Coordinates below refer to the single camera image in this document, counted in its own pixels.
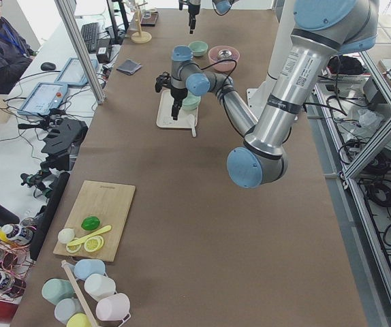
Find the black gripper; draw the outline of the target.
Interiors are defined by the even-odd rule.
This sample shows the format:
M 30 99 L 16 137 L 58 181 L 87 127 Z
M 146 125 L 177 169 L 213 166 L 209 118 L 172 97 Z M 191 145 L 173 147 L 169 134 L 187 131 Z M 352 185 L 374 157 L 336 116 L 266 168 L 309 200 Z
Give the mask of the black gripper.
M 187 6 L 189 13 L 189 33 L 193 34 L 196 28 L 196 14 L 200 13 L 201 1 L 200 0 L 179 0 L 178 8 L 183 9 L 183 6 Z
M 171 96 L 174 98 L 171 117 L 173 120 L 177 120 L 183 100 L 187 97 L 187 89 L 174 86 L 174 79 L 168 72 L 161 73 L 155 79 L 155 92 L 160 93 L 163 88 L 169 89 Z

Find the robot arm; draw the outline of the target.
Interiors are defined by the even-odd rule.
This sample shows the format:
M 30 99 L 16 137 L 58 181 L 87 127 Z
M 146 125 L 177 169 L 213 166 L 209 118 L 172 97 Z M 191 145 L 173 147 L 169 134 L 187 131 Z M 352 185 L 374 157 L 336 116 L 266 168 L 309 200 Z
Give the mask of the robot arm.
M 377 1 L 286 1 L 281 22 L 291 24 L 292 44 L 260 115 L 252 113 L 229 76 L 203 72 L 187 46 L 173 49 L 172 69 L 157 77 L 155 89 L 170 90 L 173 119 L 188 94 L 215 94 L 243 137 L 227 158 L 230 178 L 244 188 L 271 183 L 287 170 L 283 142 L 318 75 L 331 57 L 372 48 L 378 16 Z
M 226 15 L 231 9 L 233 4 L 236 1 L 228 1 L 228 0 L 212 0 L 211 4 L 214 12 L 218 16 Z M 193 34 L 196 29 L 196 18 L 201 10 L 201 1 L 200 0 L 178 0 L 178 10 L 183 11 L 184 7 L 187 8 L 188 13 L 188 26 L 189 33 Z

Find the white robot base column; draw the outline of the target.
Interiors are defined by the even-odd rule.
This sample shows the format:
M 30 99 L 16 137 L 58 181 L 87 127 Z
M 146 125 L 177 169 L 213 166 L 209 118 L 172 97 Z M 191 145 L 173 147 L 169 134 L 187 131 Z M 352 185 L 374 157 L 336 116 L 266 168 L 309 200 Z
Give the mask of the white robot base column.
M 281 1 L 280 10 L 276 10 L 279 19 L 279 27 L 266 73 L 266 79 L 257 89 L 247 89 L 247 103 L 252 113 L 260 118 L 276 81 L 285 64 L 285 60 L 292 48 L 290 34 L 295 26 L 294 9 L 295 1 Z

